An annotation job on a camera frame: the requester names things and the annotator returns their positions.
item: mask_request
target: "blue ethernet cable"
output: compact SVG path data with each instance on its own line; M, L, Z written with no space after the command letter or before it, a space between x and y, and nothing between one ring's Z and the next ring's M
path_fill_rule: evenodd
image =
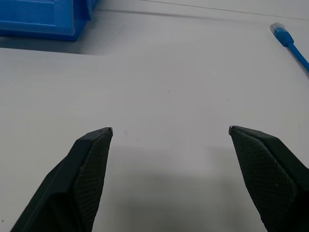
M284 26L280 23L274 23L269 28L274 36L279 40L279 42L287 47L298 59L298 61L304 66L304 68L309 72L309 63L303 57L303 55L298 51L298 49L294 45L294 40L291 37L290 33L284 28Z

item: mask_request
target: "table surface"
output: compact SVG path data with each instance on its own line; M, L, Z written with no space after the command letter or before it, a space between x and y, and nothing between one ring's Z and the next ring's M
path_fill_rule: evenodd
M268 29L286 25L309 58L309 2L154 1L101 2L76 43L0 38L0 232L103 127L93 232L266 231L228 128L277 136L309 166L309 75Z

